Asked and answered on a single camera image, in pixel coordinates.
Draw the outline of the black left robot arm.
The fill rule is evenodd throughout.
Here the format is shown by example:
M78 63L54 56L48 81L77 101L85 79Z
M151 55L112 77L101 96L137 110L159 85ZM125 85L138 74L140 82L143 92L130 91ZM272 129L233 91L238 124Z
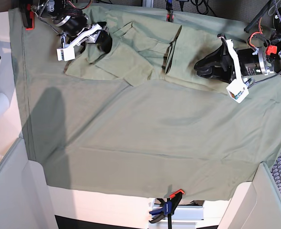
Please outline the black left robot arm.
M261 27L261 19L265 13L273 15L274 29L270 37L263 33ZM268 1L244 31L250 32L254 26L257 26L258 30L246 40L248 48L235 50L239 70L235 70L234 61L229 53L230 40L224 34L218 34L222 45L195 64L194 70L197 75L205 79L231 83L237 74L240 74L248 87L257 84L255 75L266 75L267 80L281 75L281 2Z

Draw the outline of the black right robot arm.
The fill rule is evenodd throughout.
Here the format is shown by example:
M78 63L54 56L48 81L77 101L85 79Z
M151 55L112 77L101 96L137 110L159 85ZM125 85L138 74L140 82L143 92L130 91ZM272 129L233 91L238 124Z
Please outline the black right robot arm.
M110 52L113 40L106 22L89 24L88 16L83 12L91 3L90 0L85 6L78 7L71 0L38 0L31 6L38 19L50 26L60 38L59 61L73 60L74 47L84 47L87 43L96 44L104 53Z

